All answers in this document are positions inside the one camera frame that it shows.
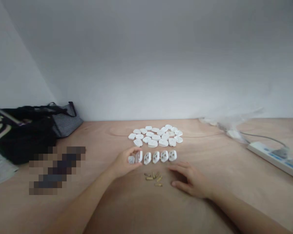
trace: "right hand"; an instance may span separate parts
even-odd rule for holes
[[[174,181],[172,182],[173,187],[176,187],[194,197],[211,198],[213,190],[212,183],[188,162],[178,162],[175,165],[168,166],[168,169],[183,174],[188,180],[187,184],[180,181]]]

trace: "power strip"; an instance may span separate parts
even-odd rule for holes
[[[293,176],[293,159],[280,158],[272,153],[275,149],[269,148],[261,142],[252,142],[248,145],[247,149]]]

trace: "striped bag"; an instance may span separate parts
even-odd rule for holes
[[[53,131],[57,138],[68,137],[75,131],[82,123],[77,110],[75,109],[73,102],[68,102],[66,106],[57,106],[54,102],[51,102],[46,109],[49,112],[62,110],[62,114],[52,115],[54,120]]]

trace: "left hand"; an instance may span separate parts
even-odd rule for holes
[[[142,163],[137,162],[135,164],[129,164],[128,157],[134,153],[136,154],[138,151],[142,149],[139,147],[132,147],[129,149],[124,150],[123,152],[119,153],[115,161],[112,165],[108,168],[111,173],[113,173],[115,178],[122,177],[126,175],[128,172],[140,167]]]

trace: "metal prong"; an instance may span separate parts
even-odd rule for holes
[[[159,182],[162,178],[163,178],[163,177],[160,176],[160,177],[156,180],[156,182]]]

